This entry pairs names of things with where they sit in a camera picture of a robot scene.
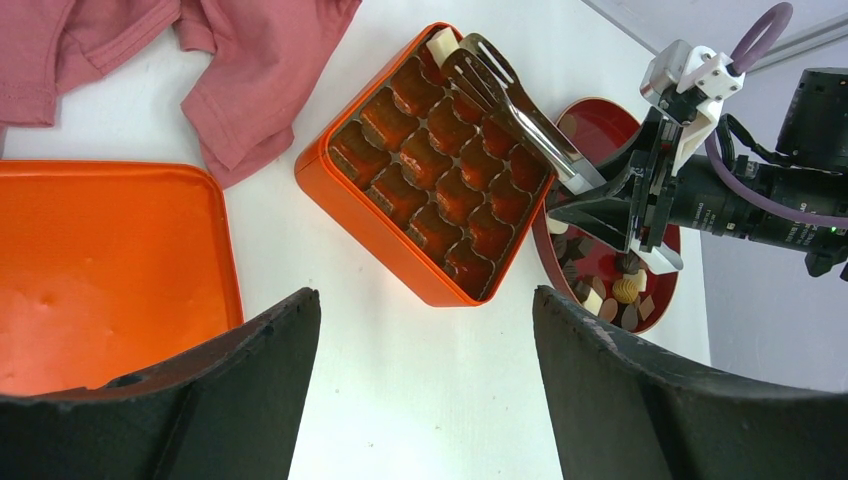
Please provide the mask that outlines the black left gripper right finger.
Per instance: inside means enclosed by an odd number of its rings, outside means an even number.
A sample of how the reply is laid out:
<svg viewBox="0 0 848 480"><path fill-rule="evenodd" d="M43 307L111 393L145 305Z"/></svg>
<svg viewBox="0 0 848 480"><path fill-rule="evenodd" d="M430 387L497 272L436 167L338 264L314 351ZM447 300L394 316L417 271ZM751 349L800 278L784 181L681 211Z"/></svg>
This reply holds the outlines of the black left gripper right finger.
<svg viewBox="0 0 848 480"><path fill-rule="evenodd" d="M679 356L535 290L536 351L567 479L843 479L847 396Z"/></svg>

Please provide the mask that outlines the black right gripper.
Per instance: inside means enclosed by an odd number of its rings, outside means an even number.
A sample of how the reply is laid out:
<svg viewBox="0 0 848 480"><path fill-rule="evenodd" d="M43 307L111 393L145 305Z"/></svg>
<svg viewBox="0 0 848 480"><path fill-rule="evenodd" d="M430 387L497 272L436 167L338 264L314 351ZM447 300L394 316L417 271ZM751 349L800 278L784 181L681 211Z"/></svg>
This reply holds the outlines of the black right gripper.
<svg viewBox="0 0 848 480"><path fill-rule="evenodd" d="M717 160L694 155L671 175L679 127L650 109L636 133L606 158L606 184L581 195L559 181L546 204L549 219L576 227L618 252L659 249L670 226L691 228L798 251L819 277L847 264L847 177L759 163L730 150L734 117L719 123ZM624 173L627 180L617 180Z"/></svg>

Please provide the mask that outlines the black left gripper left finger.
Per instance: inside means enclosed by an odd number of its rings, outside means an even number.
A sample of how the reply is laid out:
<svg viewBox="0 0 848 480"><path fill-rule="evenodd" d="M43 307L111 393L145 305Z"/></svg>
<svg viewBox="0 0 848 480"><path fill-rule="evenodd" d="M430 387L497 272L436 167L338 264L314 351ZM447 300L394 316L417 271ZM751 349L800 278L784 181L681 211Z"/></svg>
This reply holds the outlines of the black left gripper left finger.
<svg viewBox="0 0 848 480"><path fill-rule="evenodd" d="M312 376L320 297L89 390L1 399L5 479L285 479Z"/></svg>

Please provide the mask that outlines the silver white-handled tongs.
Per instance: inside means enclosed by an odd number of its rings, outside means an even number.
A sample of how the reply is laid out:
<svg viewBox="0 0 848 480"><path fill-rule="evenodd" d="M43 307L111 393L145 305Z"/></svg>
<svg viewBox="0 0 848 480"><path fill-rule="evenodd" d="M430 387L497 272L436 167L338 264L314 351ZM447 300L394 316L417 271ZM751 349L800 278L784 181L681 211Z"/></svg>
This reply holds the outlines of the silver white-handled tongs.
<svg viewBox="0 0 848 480"><path fill-rule="evenodd" d="M548 164L571 193L606 183L577 147L524 90L506 58L484 36L472 33L431 52L451 86L488 115L531 154Z"/></svg>

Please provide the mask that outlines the white chocolate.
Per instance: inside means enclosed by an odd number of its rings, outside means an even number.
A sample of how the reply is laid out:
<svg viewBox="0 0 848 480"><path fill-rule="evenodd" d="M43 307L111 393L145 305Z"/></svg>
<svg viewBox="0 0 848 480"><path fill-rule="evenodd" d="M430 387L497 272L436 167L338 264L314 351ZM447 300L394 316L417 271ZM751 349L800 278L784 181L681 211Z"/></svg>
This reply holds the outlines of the white chocolate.
<svg viewBox="0 0 848 480"><path fill-rule="evenodd" d="M441 68L447 58L460 48L459 41L450 27L442 28L435 33L425 46L438 68Z"/></svg>

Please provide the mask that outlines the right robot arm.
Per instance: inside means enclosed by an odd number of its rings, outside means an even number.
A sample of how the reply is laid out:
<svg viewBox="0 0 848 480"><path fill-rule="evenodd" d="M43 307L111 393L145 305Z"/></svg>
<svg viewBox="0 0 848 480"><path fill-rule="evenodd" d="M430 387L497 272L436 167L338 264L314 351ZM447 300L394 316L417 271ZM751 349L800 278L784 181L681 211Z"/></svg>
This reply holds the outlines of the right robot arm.
<svg viewBox="0 0 848 480"><path fill-rule="evenodd" d="M657 251L669 226L804 254L819 277L847 260L847 72L810 68L799 80L776 147L757 143L729 114L705 154L681 168L682 128L651 109L607 157L597 191L551 205L549 216L608 247Z"/></svg>

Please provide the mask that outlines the caramel ribbed chocolate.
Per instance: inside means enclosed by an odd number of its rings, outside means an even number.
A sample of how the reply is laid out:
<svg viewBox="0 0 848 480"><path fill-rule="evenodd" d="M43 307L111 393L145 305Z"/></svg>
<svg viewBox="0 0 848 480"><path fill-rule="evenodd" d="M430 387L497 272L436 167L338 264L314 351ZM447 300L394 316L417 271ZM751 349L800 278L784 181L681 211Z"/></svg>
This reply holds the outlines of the caramel ribbed chocolate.
<svg viewBox="0 0 848 480"><path fill-rule="evenodd" d="M639 298L639 285L628 278L620 278L612 284L613 298L621 304L633 304Z"/></svg>

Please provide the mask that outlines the orange chocolate box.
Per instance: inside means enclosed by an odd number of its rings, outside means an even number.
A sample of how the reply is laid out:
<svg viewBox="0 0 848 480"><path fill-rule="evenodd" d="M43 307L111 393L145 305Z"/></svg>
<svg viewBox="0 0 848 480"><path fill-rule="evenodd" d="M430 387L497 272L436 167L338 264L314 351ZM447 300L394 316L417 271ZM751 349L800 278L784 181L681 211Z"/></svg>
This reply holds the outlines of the orange chocolate box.
<svg viewBox="0 0 848 480"><path fill-rule="evenodd" d="M453 91L425 27L299 155L300 188L422 301L496 292L554 173Z"/></svg>

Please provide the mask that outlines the red round plate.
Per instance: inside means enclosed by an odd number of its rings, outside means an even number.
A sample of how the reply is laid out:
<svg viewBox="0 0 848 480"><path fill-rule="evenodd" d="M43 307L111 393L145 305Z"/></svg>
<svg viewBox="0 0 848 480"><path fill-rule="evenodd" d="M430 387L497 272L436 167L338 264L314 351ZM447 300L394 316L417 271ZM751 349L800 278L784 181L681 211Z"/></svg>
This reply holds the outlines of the red round plate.
<svg viewBox="0 0 848 480"><path fill-rule="evenodd" d="M560 120L565 123L565 133L571 136L577 147L594 164L600 163L621 147L636 133L640 124L623 107L600 97L575 101L566 107ZM544 212L536 215L532 232L543 269L555 290L570 299L576 299L579 294L573 291L575 286L593 287L601 283L604 289L599 293L600 313L606 319L615 300L613 286L624 277L624 273L619 270L624 256L598 240L591 241L591 248L581 258L572 259L564 253L558 253L558 246L564 247L569 240L587 240L589 236L575 227L568 228L562 234L553 233ZM670 305L677 279L676 273L657 275L647 272L645 289L633 302L619 302L616 316L610 321L632 333L649 331Z"/></svg>

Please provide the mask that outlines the orange box lid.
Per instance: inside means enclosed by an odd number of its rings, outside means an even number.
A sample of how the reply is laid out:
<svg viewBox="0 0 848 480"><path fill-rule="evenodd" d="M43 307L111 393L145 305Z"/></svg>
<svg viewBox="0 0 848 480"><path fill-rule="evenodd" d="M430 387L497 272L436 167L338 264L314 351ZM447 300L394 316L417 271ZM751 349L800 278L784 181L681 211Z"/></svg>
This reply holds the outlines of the orange box lid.
<svg viewBox="0 0 848 480"><path fill-rule="evenodd" d="M1 164L1 390L99 388L244 320L224 196L184 164Z"/></svg>

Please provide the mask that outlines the pink cloth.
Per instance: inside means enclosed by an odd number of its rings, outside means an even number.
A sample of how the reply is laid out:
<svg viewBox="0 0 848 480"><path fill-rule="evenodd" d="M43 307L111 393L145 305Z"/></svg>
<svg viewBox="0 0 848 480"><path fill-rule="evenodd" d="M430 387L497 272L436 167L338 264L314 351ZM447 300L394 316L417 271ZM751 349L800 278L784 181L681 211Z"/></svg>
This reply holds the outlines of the pink cloth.
<svg viewBox="0 0 848 480"><path fill-rule="evenodd" d="M60 128L65 106L140 112L117 150L166 137L231 187L279 158L356 1L5 1L1 127Z"/></svg>

